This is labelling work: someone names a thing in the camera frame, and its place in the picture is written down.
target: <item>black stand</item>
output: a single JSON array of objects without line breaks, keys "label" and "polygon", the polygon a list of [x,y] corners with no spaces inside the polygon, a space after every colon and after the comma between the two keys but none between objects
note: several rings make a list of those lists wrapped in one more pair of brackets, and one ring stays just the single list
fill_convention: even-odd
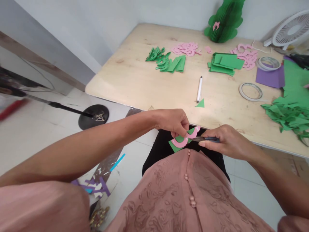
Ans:
[{"label": "black stand", "polygon": [[82,112],[82,111],[61,105],[58,102],[47,101],[47,100],[44,100],[42,98],[38,98],[38,97],[28,95],[28,94],[26,94],[25,96],[27,98],[31,98],[31,99],[37,100],[39,102],[46,103],[46,104],[48,104],[52,107],[55,107],[55,108],[60,108],[60,109],[63,109],[63,110],[67,110],[67,111],[70,111],[70,112],[73,112],[73,113],[80,114],[80,118],[78,119],[78,125],[82,130],[86,130],[86,129],[89,129],[91,127],[95,127],[95,126],[105,124],[106,121],[108,120],[108,117],[109,117],[109,110],[104,105],[92,105]]}]

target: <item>white pen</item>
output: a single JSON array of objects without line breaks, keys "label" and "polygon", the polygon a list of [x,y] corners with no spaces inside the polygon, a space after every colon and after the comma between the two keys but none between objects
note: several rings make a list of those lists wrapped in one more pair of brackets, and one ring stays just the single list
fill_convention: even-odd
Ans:
[{"label": "white pen", "polygon": [[203,80],[203,77],[201,76],[200,83],[199,83],[199,90],[197,92],[197,99],[196,99],[197,103],[199,103],[201,99],[202,80]]}]

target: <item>black pants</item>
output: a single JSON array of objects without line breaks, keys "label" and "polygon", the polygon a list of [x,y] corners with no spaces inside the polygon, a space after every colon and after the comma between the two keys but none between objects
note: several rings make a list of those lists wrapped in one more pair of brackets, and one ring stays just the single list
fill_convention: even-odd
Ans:
[{"label": "black pants", "polygon": [[[205,132],[205,129],[200,129],[200,131],[197,133],[197,136],[201,136],[202,133],[204,132]],[[173,137],[171,136],[171,133],[169,131],[159,130],[159,133],[155,139],[154,145],[152,146],[152,149],[143,165],[142,175],[144,175],[145,171],[149,167],[154,165],[156,162],[174,153],[173,149],[168,143],[171,139],[173,139]],[[202,150],[202,152],[223,171],[225,176],[230,181],[229,176],[225,170],[224,159],[221,153],[201,147],[198,145],[198,142],[194,142],[194,141],[187,144],[184,148],[193,149],[193,150],[196,150],[197,152]]]}]

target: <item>double-sided tape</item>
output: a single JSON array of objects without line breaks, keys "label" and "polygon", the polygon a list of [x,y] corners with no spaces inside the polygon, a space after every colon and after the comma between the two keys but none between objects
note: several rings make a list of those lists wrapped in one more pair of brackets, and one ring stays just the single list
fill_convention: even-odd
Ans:
[{"label": "double-sided tape", "polygon": [[[249,85],[249,86],[255,88],[255,89],[258,91],[258,97],[257,97],[257,98],[248,97],[248,96],[243,92],[243,90],[242,90],[242,87],[243,87],[244,85]],[[263,92],[262,92],[262,90],[260,89],[260,87],[258,87],[256,84],[247,83],[247,82],[242,83],[242,84],[239,86],[239,93],[241,94],[241,96],[243,96],[245,99],[247,99],[247,100],[249,100],[249,101],[252,101],[252,102],[254,102],[254,101],[255,101],[255,102],[257,102],[257,101],[266,102],[266,101],[262,100]]]},{"label": "double-sided tape", "polygon": [[262,58],[259,58],[257,60],[257,67],[264,70],[264,71],[267,71],[267,72],[270,72],[270,71],[275,71],[277,70],[278,68],[281,67],[281,63],[276,60],[275,58],[272,58],[272,57],[269,57],[269,56],[264,56]]}]

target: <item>fan grille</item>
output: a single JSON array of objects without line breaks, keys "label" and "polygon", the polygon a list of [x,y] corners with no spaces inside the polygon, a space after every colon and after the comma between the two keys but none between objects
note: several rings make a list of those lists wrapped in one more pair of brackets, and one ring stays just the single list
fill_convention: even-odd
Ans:
[{"label": "fan grille", "polygon": [[285,24],[276,35],[276,43],[282,46],[291,43],[309,30],[309,13],[300,15]]}]

